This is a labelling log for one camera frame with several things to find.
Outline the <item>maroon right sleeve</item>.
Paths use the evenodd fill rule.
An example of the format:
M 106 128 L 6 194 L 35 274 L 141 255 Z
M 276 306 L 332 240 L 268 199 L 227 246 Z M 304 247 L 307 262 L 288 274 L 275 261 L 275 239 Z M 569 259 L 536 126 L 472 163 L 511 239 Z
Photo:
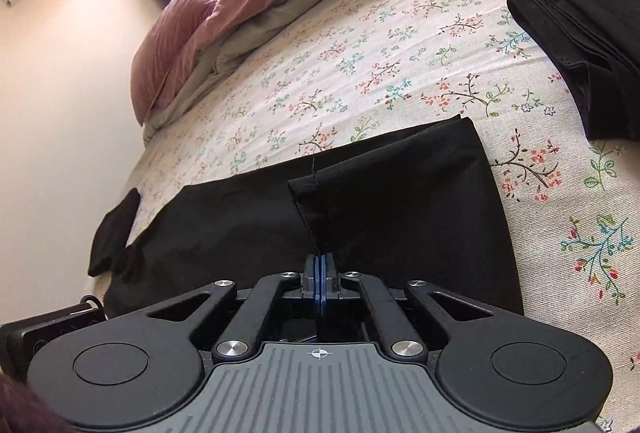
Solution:
M 74 429 L 52 413 L 26 385 L 1 375 L 1 432 L 72 433 Z

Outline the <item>small black folded cloth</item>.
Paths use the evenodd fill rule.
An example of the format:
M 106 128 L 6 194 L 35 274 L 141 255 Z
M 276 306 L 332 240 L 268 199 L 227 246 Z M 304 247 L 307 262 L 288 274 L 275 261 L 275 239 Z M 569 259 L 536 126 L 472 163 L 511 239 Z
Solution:
M 89 277 L 98 277 L 109 271 L 116 257 L 126 248 L 140 201 L 139 190 L 131 188 L 122 201 L 105 214 L 93 236 L 88 266 Z

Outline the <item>small mauve velvet pillow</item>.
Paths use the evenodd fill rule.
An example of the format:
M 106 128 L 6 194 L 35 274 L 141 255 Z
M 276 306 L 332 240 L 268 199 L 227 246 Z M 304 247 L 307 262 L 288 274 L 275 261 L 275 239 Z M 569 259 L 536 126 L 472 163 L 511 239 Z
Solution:
M 218 0 L 170 0 L 146 34 L 131 64 L 130 97 L 140 126 L 160 94 L 169 69 Z

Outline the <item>floral white bed sheet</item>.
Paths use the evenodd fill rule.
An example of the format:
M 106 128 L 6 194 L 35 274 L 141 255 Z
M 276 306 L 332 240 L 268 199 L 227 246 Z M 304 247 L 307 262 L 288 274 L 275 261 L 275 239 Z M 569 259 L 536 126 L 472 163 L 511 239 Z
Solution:
M 589 141 L 506 0 L 324 0 L 169 129 L 132 173 L 142 231 L 181 187 L 460 115 L 500 190 L 530 317 L 580 333 L 639 423 L 639 147 Z

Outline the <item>folded black pants stack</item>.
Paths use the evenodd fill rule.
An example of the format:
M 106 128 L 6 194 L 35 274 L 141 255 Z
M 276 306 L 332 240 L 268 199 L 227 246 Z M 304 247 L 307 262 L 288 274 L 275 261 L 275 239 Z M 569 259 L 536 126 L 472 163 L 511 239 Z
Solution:
M 590 141 L 639 139 L 639 0 L 506 0 L 564 79 Z

